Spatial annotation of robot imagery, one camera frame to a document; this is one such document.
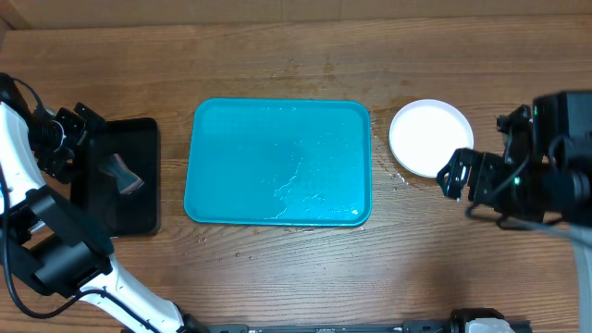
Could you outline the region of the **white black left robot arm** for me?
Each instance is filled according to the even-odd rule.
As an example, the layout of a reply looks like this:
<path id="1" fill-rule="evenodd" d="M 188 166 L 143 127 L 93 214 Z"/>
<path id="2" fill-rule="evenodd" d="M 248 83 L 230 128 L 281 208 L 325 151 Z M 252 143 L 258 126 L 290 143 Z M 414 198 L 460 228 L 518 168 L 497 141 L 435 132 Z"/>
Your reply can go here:
<path id="1" fill-rule="evenodd" d="M 1 77 L 1 265 L 16 283 L 66 305 L 86 302 L 130 332 L 203 326 L 129 273 L 118 236 L 160 227 L 160 135 L 149 117 L 108 121 L 84 104 L 29 107 L 23 80 Z"/>

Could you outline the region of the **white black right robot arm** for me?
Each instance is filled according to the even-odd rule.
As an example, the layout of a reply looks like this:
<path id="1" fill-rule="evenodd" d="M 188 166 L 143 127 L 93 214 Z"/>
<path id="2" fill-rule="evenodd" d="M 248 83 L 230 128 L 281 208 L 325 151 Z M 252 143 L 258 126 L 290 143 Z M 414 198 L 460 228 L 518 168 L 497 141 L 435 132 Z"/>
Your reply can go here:
<path id="1" fill-rule="evenodd" d="M 579 328 L 591 329 L 591 93 L 563 91 L 496 119 L 503 154 L 454 151 L 439 170 L 443 194 L 470 202 L 466 217 L 538 231 L 573 245 Z"/>

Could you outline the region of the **white plate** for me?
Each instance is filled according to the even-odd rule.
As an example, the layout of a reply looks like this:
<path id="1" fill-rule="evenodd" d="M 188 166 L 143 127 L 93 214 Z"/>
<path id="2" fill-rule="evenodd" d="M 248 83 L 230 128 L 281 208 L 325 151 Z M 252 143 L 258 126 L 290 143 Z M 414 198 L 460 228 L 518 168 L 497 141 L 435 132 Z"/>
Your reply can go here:
<path id="1" fill-rule="evenodd" d="M 423 178 L 434 178 L 461 148 L 475 138 L 466 117 L 454 106 L 422 99 L 401 108 L 391 121 L 388 144 L 398 163 Z"/>

